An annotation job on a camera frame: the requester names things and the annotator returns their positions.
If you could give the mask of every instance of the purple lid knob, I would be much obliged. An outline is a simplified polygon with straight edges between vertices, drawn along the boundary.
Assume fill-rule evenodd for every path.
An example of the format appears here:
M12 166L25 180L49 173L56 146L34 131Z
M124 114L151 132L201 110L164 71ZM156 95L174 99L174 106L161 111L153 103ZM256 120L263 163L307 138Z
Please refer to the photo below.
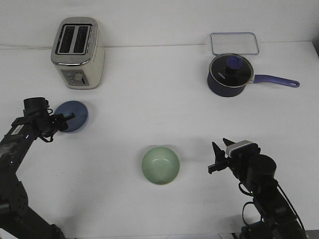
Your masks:
M237 70L243 65L243 59L238 56L229 56L227 58L227 66L231 69Z

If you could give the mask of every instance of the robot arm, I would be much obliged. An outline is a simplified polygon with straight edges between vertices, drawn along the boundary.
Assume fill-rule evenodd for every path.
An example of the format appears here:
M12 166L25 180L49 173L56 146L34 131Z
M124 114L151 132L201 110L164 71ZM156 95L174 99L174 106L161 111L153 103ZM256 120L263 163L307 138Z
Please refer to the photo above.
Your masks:
M74 115L50 115L45 98L26 99L24 107L24 116L12 123L0 142L0 227L19 239L64 239L56 225L28 206L27 193L15 173L34 140L51 142L58 130L68 128L66 121Z
M296 211L274 179L274 160L260 154L255 143L246 140L234 143L227 139L224 142L226 152L213 142L216 159L215 164L208 167L208 172L211 174L229 167L248 192L239 187L240 190L253 197L253 204L263 219L243 227L240 239L306 239Z

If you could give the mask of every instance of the silver toaster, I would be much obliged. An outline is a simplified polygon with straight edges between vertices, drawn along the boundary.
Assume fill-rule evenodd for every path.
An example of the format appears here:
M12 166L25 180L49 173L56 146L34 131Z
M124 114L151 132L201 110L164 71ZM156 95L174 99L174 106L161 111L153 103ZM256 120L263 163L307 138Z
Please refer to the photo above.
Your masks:
M90 17L63 20L51 51L55 65L67 87L91 89L102 77L105 49L97 22Z

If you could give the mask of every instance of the saucepan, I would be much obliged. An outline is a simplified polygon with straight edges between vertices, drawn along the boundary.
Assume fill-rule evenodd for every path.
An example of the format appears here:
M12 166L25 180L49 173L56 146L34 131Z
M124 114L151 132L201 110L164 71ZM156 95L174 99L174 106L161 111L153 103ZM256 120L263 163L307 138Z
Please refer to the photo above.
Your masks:
M214 93L223 97L240 94L249 83L271 82L294 88L300 85L298 81L276 76L254 75L250 62L233 53L221 54L212 60L207 82Z

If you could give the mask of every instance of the saucepan handle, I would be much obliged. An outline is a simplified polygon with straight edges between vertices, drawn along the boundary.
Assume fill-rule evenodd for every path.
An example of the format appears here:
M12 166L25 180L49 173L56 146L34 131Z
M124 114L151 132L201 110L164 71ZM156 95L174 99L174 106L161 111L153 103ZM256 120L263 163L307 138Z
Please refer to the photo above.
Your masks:
M298 81L293 81L285 78L280 78L276 76L268 76L268 75L255 75L255 79L252 83L259 83L259 82L271 82L275 84L280 84L284 86L290 87L299 87L300 83Z

